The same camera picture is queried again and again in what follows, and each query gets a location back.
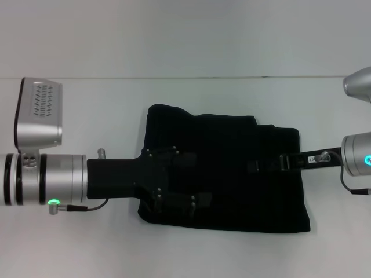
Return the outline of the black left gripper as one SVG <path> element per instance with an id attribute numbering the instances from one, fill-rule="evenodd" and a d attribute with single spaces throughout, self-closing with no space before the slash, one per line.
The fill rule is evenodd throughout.
<path id="1" fill-rule="evenodd" d="M 209 208 L 210 192 L 168 193 L 169 168 L 194 167 L 197 155 L 176 146 L 143 149 L 134 159 L 89 159 L 88 199 L 136 198 L 151 212 L 193 217 L 196 209 Z"/>

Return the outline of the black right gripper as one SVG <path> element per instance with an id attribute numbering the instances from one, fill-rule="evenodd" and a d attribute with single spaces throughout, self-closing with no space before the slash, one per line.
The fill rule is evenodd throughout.
<path id="1" fill-rule="evenodd" d="M 246 164 L 246 169 L 248 173 L 272 173 L 340 166 L 339 160 L 333 154 L 330 154 L 330 151 L 341 155 L 340 147 L 291 153 L 271 158 L 250 160 Z"/>

